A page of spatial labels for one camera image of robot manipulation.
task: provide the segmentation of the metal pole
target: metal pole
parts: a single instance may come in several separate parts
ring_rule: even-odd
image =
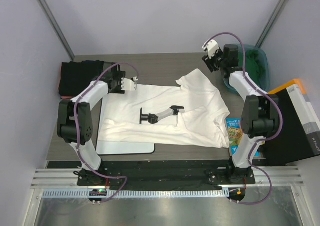
[[[279,0],[274,11],[271,14],[271,17],[269,18],[266,26],[264,27],[257,43],[256,43],[256,47],[261,47],[262,44],[265,42],[271,28],[274,26],[274,24],[276,23],[279,15],[281,14],[281,12],[283,11],[283,9],[285,8],[286,4],[288,3],[289,0]]]
[[[38,0],[39,4],[41,5],[46,17],[48,18],[49,22],[51,23],[53,29],[55,30],[57,36],[59,37],[60,41],[62,42],[64,48],[66,49],[66,52],[69,54],[71,60],[74,60],[75,54],[72,51],[66,37],[64,36],[64,33],[62,32],[58,22],[56,21],[49,5],[47,4],[46,0]]]

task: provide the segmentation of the folded black clothing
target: folded black clothing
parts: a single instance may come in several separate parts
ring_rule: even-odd
[[[79,95],[104,69],[104,61],[62,62],[59,94]]]

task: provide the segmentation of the white wall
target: white wall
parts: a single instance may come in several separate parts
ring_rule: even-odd
[[[289,0],[262,48],[270,68],[271,87],[301,78],[320,117],[320,1]],[[297,163],[310,192],[320,225],[320,157]]]
[[[0,0],[0,18],[0,224],[15,226],[46,159],[60,64],[70,59],[37,0]]]
[[[277,1],[47,0],[76,55],[198,52],[222,31],[255,44]]]

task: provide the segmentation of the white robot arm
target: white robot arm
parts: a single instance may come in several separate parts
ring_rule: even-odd
[[[233,86],[245,101],[241,117],[241,127],[244,135],[240,141],[237,152],[232,156],[235,168],[249,168],[253,156],[264,139],[274,134],[279,127],[279,115],[263,94],[262,90],[248,75],[238,66],[238,46],[226,44],[222,51],[215,40],[210,40],[203,45],[207,52],[202,59],[209,69],[223,70],[223,76],[228,78],[229,84]],[[278,101],[275,95],[269,95]]]
[[[124,91],[132,91],[137,88],[137,77],[128,79],[125,77],[108,77],[107,82],[101,79],[100,81],[92,81],[90,85],[83,90],[78,96],[71,100],[62,100],[59,105],[58,114],[58,136],[62,137],[70,146],[76,151],[80,152],[84,162],[90,165],[93,170],[98,171],[102,159],[97,154],[94,144],[92,142],[92,130],[93,123],[91,118],[91,110],[102,99],[107,95],[110,90],[116,91],[117,93],[124,93]],[[78,102],[78,120],[80,125],[80,146],[77,149],[77,131],[75,121],[72,120],[73,107],[75,102],[81,97]],[[91,169],[82,162],[82,168],[90,171]]]

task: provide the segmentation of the white t-shirt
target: white t-shirt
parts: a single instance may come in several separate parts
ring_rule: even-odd
[[[109,94],[98,139],[229,147],[225,120],[230,112],[220,91],[199,69],[176,82],[180,87],[139,84],[135,91]],[[140,124],[141,107],[143,114],[157,114],[172,105],[184,106],[185,112]]]

